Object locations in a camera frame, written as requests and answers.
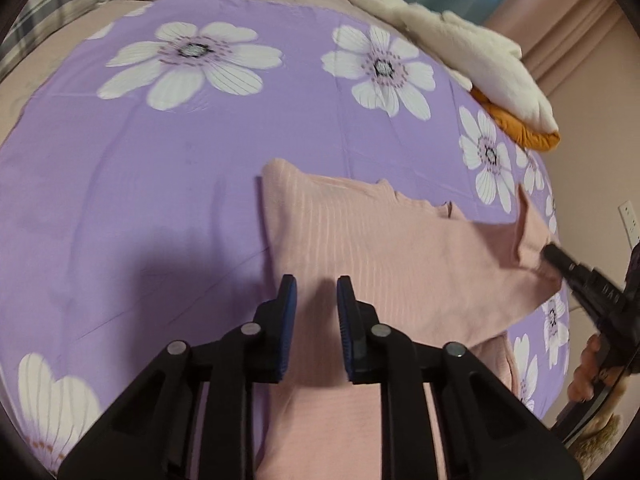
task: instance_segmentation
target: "wall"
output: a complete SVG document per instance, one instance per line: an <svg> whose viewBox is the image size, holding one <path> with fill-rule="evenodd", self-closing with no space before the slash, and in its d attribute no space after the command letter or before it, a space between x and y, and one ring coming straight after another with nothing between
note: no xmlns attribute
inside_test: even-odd
<svg viewBox="0 0 640 480"><path fill-rule="evenodd" d="M550 96L562 141L545 157L556 197L558 229L575 259L623 283L630 254L618 206L631 199L640 214L640 40L622 19ZM595 332L584 312L571 312L569 375L545 417L552 424L567 402L566 386ZM640 378L618 407L628 425L640 405Z"/></svg>

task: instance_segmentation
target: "purple bedsheet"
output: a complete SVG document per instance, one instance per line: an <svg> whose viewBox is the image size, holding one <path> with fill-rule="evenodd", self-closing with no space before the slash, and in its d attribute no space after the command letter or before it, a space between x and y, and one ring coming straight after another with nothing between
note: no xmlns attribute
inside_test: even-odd
<svg viewBox="0 0 640 480"><path fill-rule="evenodd" d="M74 50L0 151L0 365L52 470L164 345L217 339L274 294L258 195L273 157L484 222L513 221L524 182L556 228L539 156L378 28L252 0L125 16ZM537 416L566 373L565 305L510 329Z"/></svg>

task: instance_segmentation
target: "white power socket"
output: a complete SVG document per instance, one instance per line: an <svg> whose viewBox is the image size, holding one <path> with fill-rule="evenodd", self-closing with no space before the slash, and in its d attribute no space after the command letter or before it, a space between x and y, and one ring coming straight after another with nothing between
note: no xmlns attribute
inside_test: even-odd
<svg viewBox="0 0 640 480"><path fill-rule="evenodd" d="M623 203L618 210L620 211L620 216L622 216L622 222L625 225L629 245L633 249L640 243L640 227L638 227L638 219L636 218L634 207L631 205L631 200Z"/></svg>

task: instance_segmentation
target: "silver rivet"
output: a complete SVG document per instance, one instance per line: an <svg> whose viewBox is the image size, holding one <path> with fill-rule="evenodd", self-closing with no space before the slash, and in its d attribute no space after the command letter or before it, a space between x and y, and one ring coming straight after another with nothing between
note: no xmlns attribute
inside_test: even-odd
<svg viewBox="0 0 640 480"><path fill-rule="evenodd" d="M180 355L187 349L187 343L184 341L173 341L169 343L166 351L171 355Z"/></svg>
<svg viewBox="0 0 640 480"><path fill-rule="evenodd" d="M386 337L391 334L391 328L388 325L377 324L371 327L371 333L377 337Z"/></svg>
<svg viewBox="0 0 640 480"><path fill-rule="evenodd" d="M257 323L251 322L242 325L240 330L244 335L256 335L260 330L262 330L262 327Z"/></svg>
<svg viewBox="0 0 640 480"><path fill-rule="evenodd" d="M444 349L453 357L462 357L466 353L466 347L460 343L447 343Z"/></svg>

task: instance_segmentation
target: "plaid fabric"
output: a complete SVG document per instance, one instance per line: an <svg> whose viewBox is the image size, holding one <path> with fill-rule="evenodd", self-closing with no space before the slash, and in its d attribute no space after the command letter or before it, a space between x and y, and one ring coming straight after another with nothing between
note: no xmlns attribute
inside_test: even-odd
<svg viewBox="0 0 640 480"><path fill-rule="evenodd" d="M0 81L51 34L108 0L29 0L0 45Z"/></svg>

